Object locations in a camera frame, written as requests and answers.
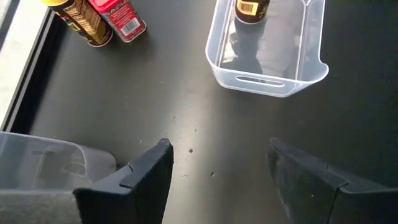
label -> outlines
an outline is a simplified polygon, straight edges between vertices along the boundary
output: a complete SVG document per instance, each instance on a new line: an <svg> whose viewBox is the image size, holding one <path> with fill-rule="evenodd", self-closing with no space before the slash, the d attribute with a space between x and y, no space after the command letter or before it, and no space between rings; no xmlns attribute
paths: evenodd
<svg viewBox="0 0 398 224"><path fill-rule="evenodd" d="M68 0L49 7L90 45L100 47L110 40L111 27L86 1Z"/></svg>
<svg viewBox="0 0 398 224"><path fill-rule="evenodd" d="M109 20L127 39L134 36L142 27L137 14L132 10L128 1L125 1L120 8L112 9Z"/></svg>
<svg viewBox="0 0 398 224"><path fill-rule="evenodd" d="M255 16L257 13L259 4L257 2L248 2L248 1L237 0L236 7L242 14L249 15L249 16Z"/></svg>

brown bottle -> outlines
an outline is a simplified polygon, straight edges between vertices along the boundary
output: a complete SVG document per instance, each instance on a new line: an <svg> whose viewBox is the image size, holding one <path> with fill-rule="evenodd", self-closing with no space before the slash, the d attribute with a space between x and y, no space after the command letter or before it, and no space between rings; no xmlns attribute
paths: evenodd
<svg viewBox="0 0 398 224"><path fill-rule="evenodd" d="M267 13L270 0L236 0L236 17L244 23L260 22Z"/></svg>

plastic storage container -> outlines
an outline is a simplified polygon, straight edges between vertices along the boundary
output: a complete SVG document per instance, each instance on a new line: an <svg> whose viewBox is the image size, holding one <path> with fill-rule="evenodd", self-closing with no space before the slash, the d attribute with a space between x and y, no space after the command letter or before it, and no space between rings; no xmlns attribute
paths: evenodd
<svg viewBox="0 0 398 224"><path fill-rule="evenodd" d="M229 89L290 96L319 82L325 0L271 0L253 25L235 17L234 0L217 0L206 56L217 82Z"/></svg>
<svg viewBox="0 0 398 224"><path fill-rule="evenodd" d="M108 152L0 132L0 190L89 187L115 171L116 161Z"/></svg>

bottle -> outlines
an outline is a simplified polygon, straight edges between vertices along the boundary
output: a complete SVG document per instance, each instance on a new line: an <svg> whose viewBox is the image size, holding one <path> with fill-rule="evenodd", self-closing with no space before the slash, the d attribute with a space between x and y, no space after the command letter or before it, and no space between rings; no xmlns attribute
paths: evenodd
<svg viewBox="0 0 398 224"><path fill-rule="evenodd" d="M130 42L147 29L130 0L89 0L124 42Z"/></svg>
<svg viewBox="0 0 398 224"><path fill-rule="evenodd" d="M243 23L256 24L267 13L270 0L236 0L235 14Z"/></svg>
<svg viewBox="0 0 398 224"><path fill-rule="evenodd" d="M113 36L109 24L86 0L41 0L92 47L106 45Z"/></svg>

